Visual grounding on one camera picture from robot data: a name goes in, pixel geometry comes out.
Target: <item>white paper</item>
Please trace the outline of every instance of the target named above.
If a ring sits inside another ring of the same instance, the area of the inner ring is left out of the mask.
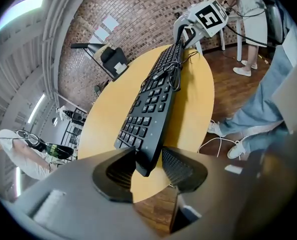
[[[104,28],[99,26],[97,30],[94,32],[101,40],[105,41],[106,38],[110,35]]]
[[[101,44],[102,42],[96,38],[96,36],[92,35],[91,39],[88,41],[90,44]]]
[[[103,20],[103,24],[112,32],[119,25],[119,23],[111,15],[108,15]]]

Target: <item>brick wall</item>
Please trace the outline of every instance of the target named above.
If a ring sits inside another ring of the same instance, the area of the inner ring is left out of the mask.
[[[121,47],[132,61],[141,54],[173,43],[175,13],[183,13],[191,4],[202,0],[84,0],[66,34],[59,68],[59,92],[77,105],[89,110],[95,101],[94,85],[103,85],[109,78],[83,50],[70,49],[71,43],[87,43],[97,27],[110,36],[105,43]],[[107,15],[119,26],[113,32],[102,23]],[[237,42],[230,30],[224,31],[225,43]],[[201,41],[203,50],[221,45],[219,34]]]

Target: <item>ceiling light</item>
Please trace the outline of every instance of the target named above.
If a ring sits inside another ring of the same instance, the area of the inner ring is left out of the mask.
[[[29,124],[31,123],[31,121],[32,121],[32,119],[33,119],[33,117],[34,117],[36,111],[37,111],[38,108],[39,108],[39,105],[41,104],[41,102],[43,101],[44,98],[45,98],[45,94],[43,93],[42,97],[39,98],[39,101],[37,102],[35,108],[33,109],[32,114],[30,114],[30,116],[29,116],[29,119],[28,119],[28,121],[27,121]]]
[[[9,8],[0,18],[0,30],[17,17],[40,8],[43,0],[24,0]]]

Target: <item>shoelace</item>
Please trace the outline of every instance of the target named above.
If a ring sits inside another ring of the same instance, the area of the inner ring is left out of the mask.
[[[217,151],[217,158],[219,157],[219,154],[220,154],[220,150],[221,150],[221,146],[222,146],[222,140],[223,141],[227,141],[227,142],[232,142],[232,143],[234,143],[236,146],[237,146],[237,144],[239,144],[240,143],[240,141],[239,140],[237,140],[237,141],[233,141],[233,140],[230,140],[230,139],[227,139],[227,138],[222,138],[221,136],[219,136],[219,137],[215,137],[215,138],[212,138],[212,139],[210,139],[208,142],[206,142],[206,143],[204,143],[203,145],[201,145],[200,147],[199,147],[199,149],[198,149],[198,153],[200,153],[200,150],[201,150],[201,148],[202,147],[204,147],[206,144],[208,144],[208,143],[210,143],[211,141],[213,141],[213,140],[217,140],[217,139],[219,139],[219,147],[218,147],[218,151]],[[238,155],[238,159],[239,160],[241,160],[241,155],[242,155],[243,153],[241,153],[241,154],[239,154]]]

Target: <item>black keyboard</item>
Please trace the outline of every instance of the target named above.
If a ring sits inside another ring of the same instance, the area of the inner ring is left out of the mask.
[[[136,170],[144,177],[155,168],[163,147],[175,98],[169,79],[172,67],[176,66],[169,67],[173,61],[182,61],[183,51],[180,41],[160,54],[142,83],[114,144],[117,149],[135,147]]]

